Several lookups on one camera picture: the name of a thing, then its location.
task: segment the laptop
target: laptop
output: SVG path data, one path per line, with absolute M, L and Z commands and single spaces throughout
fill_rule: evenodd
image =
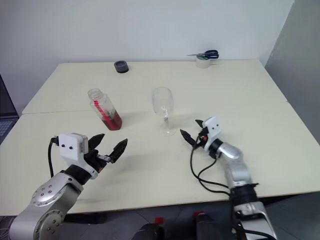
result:
M 16 124 L 19 115 L 0 75 L 0 144 Z

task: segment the red liquid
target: red liquid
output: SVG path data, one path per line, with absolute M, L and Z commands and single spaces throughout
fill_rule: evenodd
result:
M 122 126 L 122 119 L 117 113 L 117 111 L 114 112 L 113 119 L 110 118 L 110 120 L 108 121 L 102 119 L 102 122 L 111 131 L 119 130 Z

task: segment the table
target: table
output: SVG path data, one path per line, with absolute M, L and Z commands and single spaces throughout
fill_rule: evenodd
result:
M 69 213 L 226 200 L 203 189 L 192 176 L 191 146 L 179 131 L 163 136 L 161 119 L 151 110 L 119 114 L 119 131 L 109 131 L 90 110 L 23 114 L 0 145 L 0 215 L 17 215 L 49 179 L 48 143 L 60 133 L 105 133 L 98 149 L 106 154 L 128 138 L 123 156 L 88 181 Z M 200 129 L 194 119 L 212 115 L 220 118 L 220 139 L 243 151 L 252 179 L 260 183 L 260 197 L 320 190 L 320 147 L 289 103 L 203 104 L 177 109 L 171 121 L 195 136 Z M 197 172 L 212 161 L 202 149 L 194 154 Z M 57 147 L 52 147 L 52 163 L 55 173 L 66 168 Z M 203 178 L 226 183 L 220 163 Z
M 185 62 L 129 62 L 117 73 L 112 62 L 60 64 L 23 114 L 90 110 L 87 92 L 99 88 L 118 111 L 151 109 L 151 93 L 168 87 L 175 107 L 280 103 L 287 99 L 259 60 L 219 60 L 206 69 Z

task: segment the gray floor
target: gray floor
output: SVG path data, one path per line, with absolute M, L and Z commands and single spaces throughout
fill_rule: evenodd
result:
M 320 193 L 292 197 L 266 207 L 279 240 L 320 239 Z M 168 239 L 192 240 L 194 212 L 205 212 L 215 218 L 226 240 L 234 237 L 229 231 L 229 204 L 226 202 L 198 203 L 107 213 L 102 224 L 65 223 L 59 240 L 130 240 L 144 224 L 153 223 L 156 217 L 164 218 Z M 11 217 L 0 223 L 0 240 L 7 232 Z

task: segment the scissors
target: scissors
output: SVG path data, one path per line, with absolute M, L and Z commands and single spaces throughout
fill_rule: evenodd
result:
M 201 56 L 201 57 L 205 57 L 208 59 L 217 59 L 217 58 L 219 58 L 219 53 L 217 50 L 208 50 L 203 53 L 190 54 L 187 56 Z

